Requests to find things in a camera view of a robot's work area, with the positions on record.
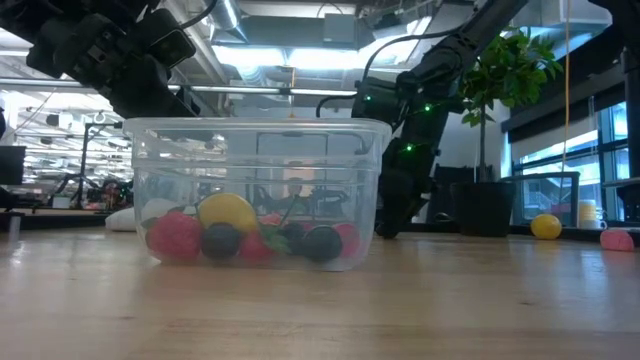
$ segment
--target wooden table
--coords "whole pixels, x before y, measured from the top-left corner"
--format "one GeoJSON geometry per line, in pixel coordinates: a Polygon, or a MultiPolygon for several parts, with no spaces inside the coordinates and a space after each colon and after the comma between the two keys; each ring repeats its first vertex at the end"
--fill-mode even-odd
{"type": "Polygon", "coordinates": [[[24,232],[0,359],[637,359],[640,258],[406,235],[346,273],[167,267],[131,234],[24,232]]]}

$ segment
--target black plant pot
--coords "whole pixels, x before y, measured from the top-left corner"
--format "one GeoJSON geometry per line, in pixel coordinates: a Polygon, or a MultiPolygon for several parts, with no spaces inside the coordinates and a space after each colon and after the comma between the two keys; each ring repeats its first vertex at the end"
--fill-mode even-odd
{"type": "Polygon", "coordinates": [[[456,183],[451,185],[455,218],[469,236],[505,237],[516,196],[513,183],[456,183]]]}

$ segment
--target potted plant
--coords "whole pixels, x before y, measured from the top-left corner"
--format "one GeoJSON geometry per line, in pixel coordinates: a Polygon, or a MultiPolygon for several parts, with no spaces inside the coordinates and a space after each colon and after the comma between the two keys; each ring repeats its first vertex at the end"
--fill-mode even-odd
{"type": "Polygon", "coordinates": [[[472,236],[504,237],[509,233],[515,185],[491,182],[485,160],[488,114],[495,100],[506,107],[536,103],[542,85],[555,78],[562,66],[554,60],[553,41],[531,37],[530,32],[509,28],[509,35],[496,37],[465,73],[460,95],[468,113],[463,124],[480,127],[480,164],[475,183],[451,187],[456,220],[461,232],[472,236]]]}

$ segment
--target clear plastic container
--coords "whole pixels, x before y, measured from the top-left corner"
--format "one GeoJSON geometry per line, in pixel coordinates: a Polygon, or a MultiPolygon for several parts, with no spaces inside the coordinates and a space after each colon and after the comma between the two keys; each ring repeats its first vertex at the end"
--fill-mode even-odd
{"type": "Polygon", "coordinates": [[[343,271],[373,237],[391,128],[368,119],[131,119],[138,235],[164,261],[343,271]]]}

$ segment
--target yellow ball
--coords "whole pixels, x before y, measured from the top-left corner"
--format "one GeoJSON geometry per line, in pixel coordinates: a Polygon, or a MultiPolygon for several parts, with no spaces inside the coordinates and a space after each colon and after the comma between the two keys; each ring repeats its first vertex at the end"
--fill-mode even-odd
{"type": "Polygon", "coordinates": [[[531,222],[531,232],[540,240],[555,240],[562,232],[562,223],[553,215],[538,215],[531,222]]]}
{"type": "Polygon", "coordinates": [[[241,196],[231,193],[211,195],[198,206],[198,220],[208,228],[217,223],[227,223],[242,233],[258,230],[258,217],[241,196]]]}

